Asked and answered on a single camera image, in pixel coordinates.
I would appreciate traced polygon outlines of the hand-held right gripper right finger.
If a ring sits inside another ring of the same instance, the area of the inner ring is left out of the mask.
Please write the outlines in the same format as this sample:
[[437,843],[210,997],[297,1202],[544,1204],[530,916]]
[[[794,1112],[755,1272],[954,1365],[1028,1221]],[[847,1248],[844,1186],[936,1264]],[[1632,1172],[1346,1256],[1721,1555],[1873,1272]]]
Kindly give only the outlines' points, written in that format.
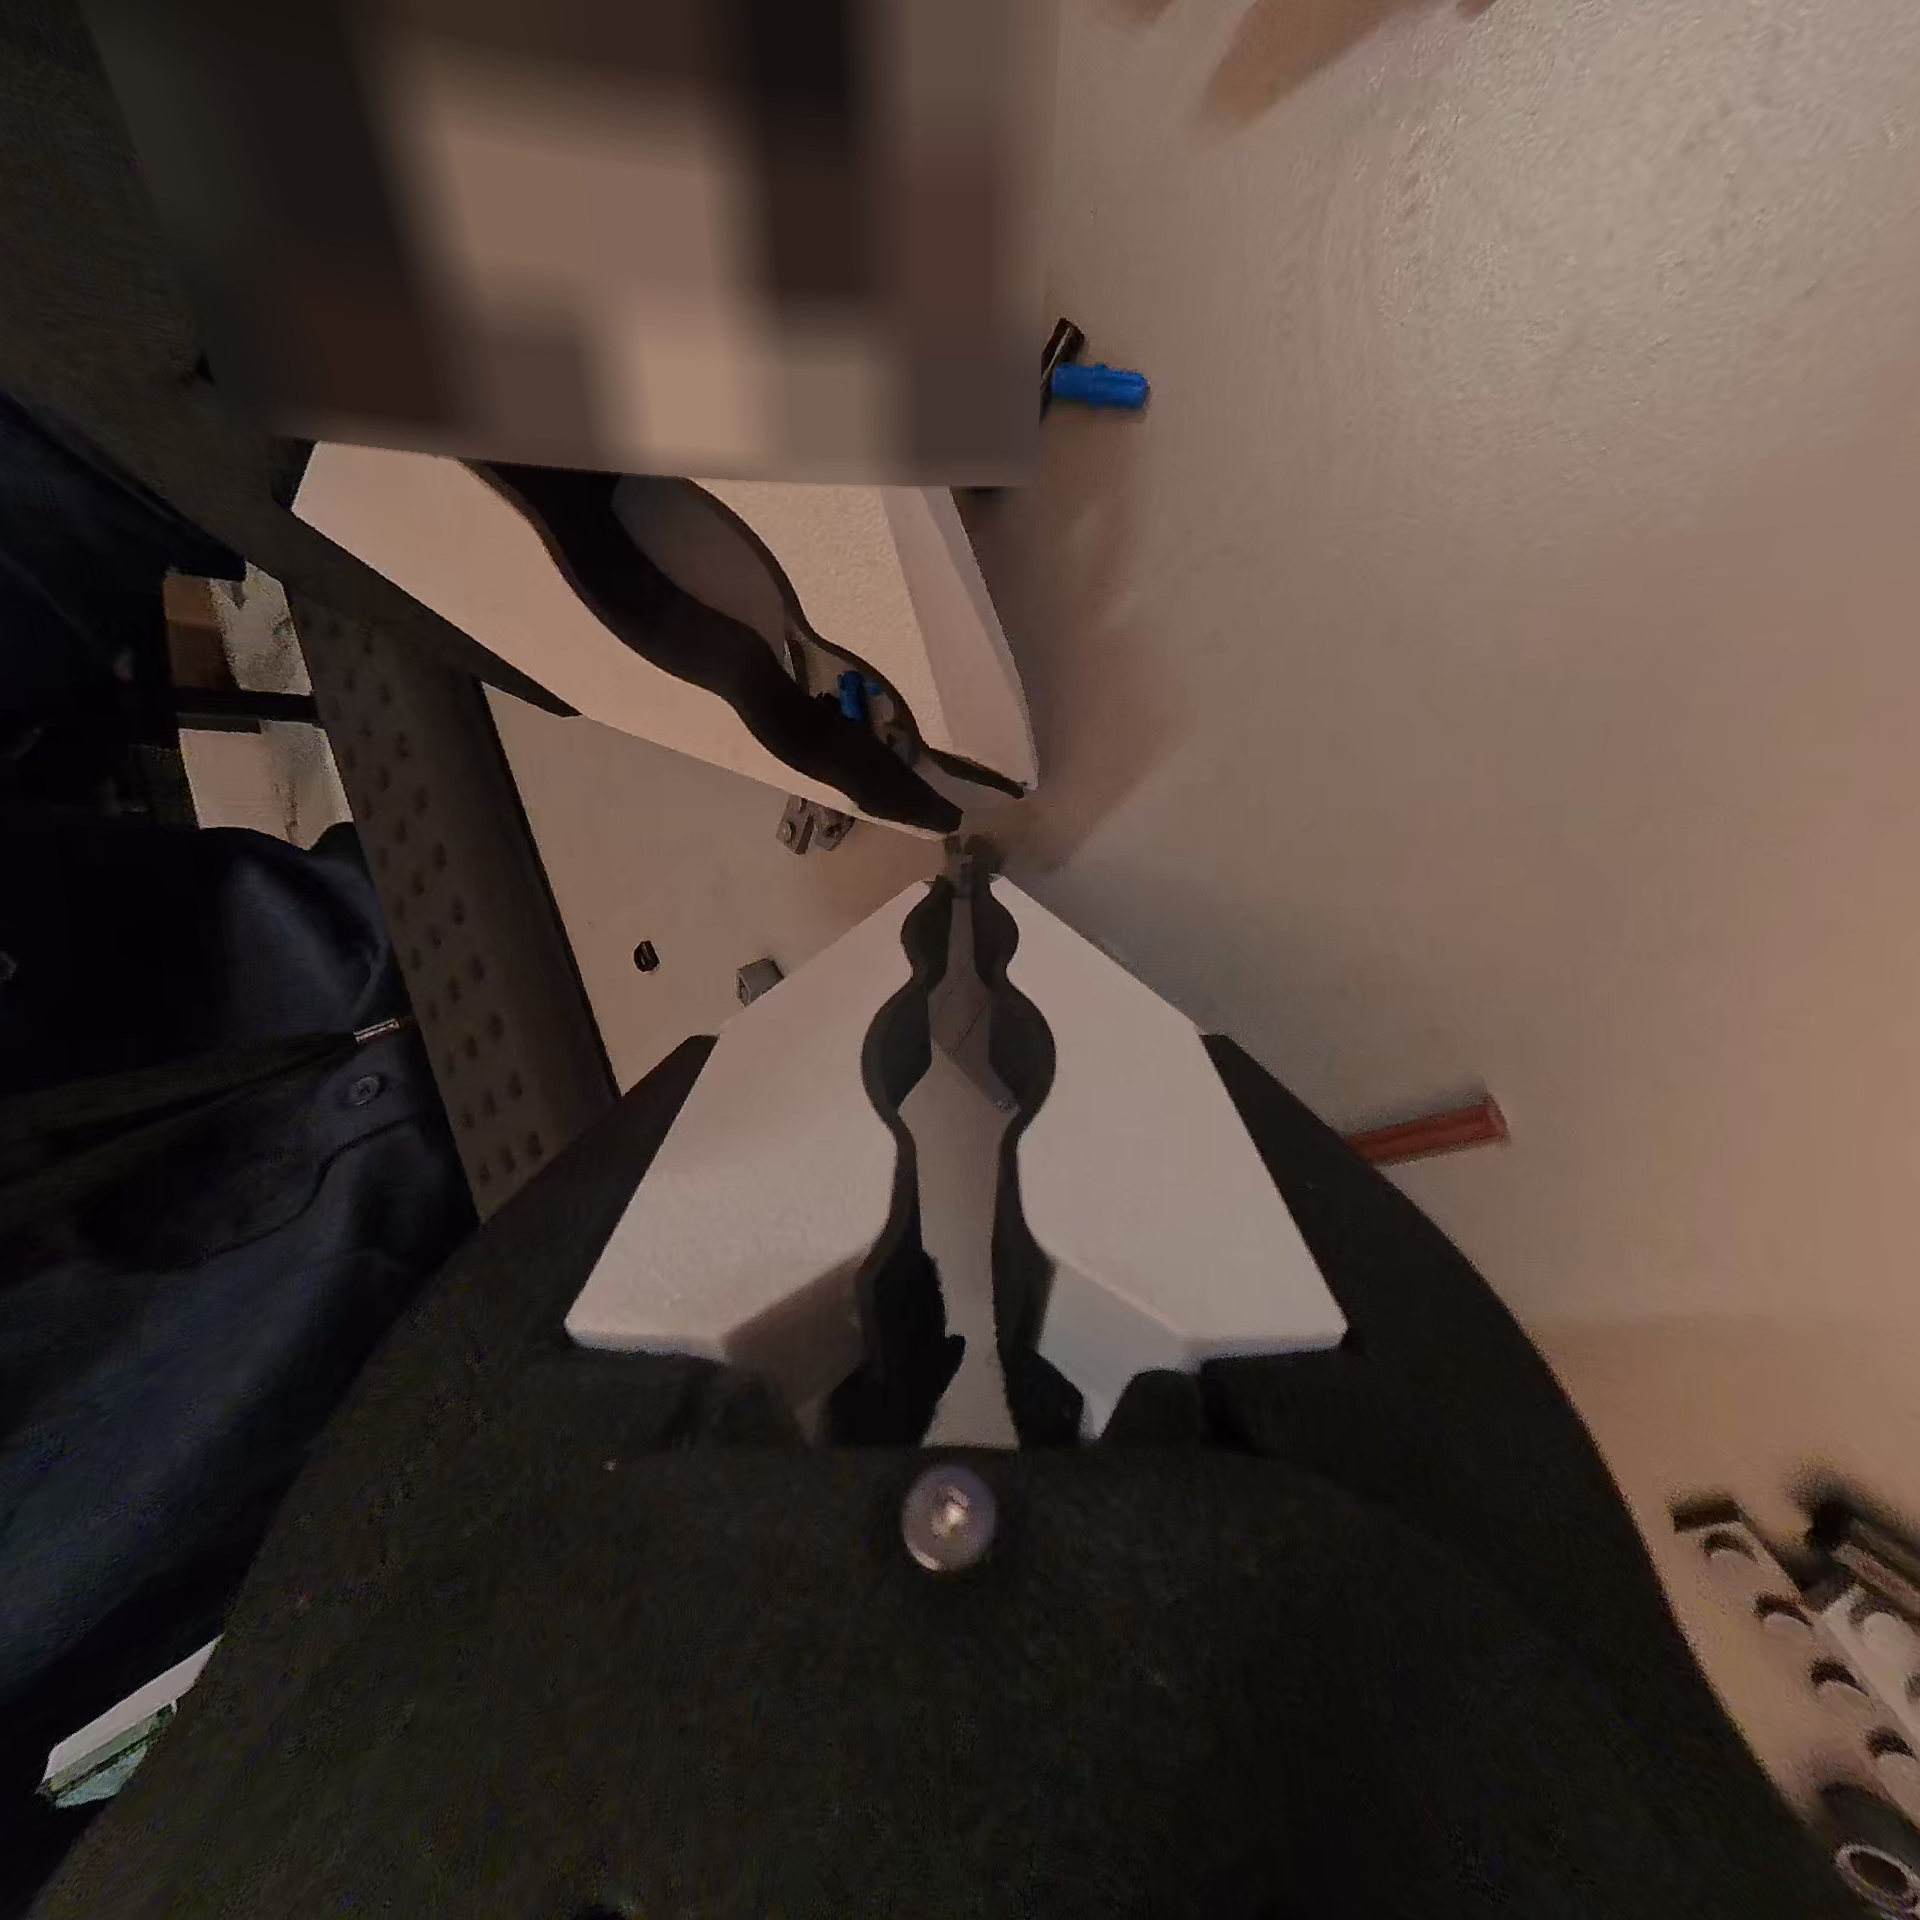
[[1330,1354],[1346,1315],[1202,1028],[1007,877],[972,896],[999,1140],[992,1307],[1024,1448],[1147,1375]]

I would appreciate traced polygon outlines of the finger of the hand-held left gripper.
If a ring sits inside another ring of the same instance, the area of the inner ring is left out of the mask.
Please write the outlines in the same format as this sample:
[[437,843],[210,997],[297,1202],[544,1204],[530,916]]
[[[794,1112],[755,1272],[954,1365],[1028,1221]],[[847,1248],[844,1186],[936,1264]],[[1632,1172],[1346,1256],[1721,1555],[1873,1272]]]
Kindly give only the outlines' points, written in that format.
[[1017,801],[1037,786],[1024,684],[952,492],[627,481],[621,524],[808,691],[860,667],[892,731],[952,777]]
[[615,487],[609,472],[320,441],[296,513],[597,724],[864,821],[959,832],[962,810],[868,724],[634,543]]

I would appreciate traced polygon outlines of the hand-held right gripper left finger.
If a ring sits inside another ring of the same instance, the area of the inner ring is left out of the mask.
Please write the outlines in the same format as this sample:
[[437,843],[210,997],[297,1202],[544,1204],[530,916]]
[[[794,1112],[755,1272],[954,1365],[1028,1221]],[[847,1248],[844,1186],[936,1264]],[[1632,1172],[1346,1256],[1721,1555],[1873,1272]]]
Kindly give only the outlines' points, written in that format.
[[964,1340],[903,1104],[954,905],[911,885],[731,1018],[568,1313],[578,1347],[724,1365],[837,1444],[929,1433]]

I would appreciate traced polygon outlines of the grey lego tile assembly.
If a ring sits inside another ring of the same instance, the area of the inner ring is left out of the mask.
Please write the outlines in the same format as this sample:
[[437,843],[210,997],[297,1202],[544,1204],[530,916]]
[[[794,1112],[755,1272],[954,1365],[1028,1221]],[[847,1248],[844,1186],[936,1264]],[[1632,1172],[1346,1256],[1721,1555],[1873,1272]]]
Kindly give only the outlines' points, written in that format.
[[944,843],[944,877],[952,885],[949,946],[944,973],[929,993],[931,1045],[996,1114],[1017,1114],[1017,1100],[992,1068],[992,994],[977,967],[973,892],[980,874],[992,876],[996,852],[980,836],[956,835]]

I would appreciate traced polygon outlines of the pile of small lego pieces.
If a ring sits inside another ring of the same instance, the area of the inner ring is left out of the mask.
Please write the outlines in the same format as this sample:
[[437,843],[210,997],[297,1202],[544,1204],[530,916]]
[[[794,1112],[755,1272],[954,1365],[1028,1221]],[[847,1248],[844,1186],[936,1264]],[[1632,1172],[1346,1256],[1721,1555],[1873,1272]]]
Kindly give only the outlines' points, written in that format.
[[[899,712],[897,697],[887,685],[856,665],[833,664],[829,667],[809,667],[809,660],[795,643],[787,652],[788,675],[802,693],[819,704],[835,707],[849,721],[860,723],[880,741],[880,746],[890,751],[897,746]],[[835,851],[849,840],[856,824],[863,819],[864,815],[860,811],[844,811],[815,799],[788,796],[778,842],[794,856]]]

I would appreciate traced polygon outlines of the brown lego axle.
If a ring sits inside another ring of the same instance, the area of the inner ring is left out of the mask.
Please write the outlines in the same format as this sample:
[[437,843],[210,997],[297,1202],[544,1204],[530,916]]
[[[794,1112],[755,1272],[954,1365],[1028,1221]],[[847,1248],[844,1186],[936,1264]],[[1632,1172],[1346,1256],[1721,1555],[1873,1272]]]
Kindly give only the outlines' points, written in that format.
[[1487,1093],[1345,1135],[1346,1148],[1378,1169],[1435,1162],[1487,1146],[1505,1146],[1507,1140],[1507,1116]]

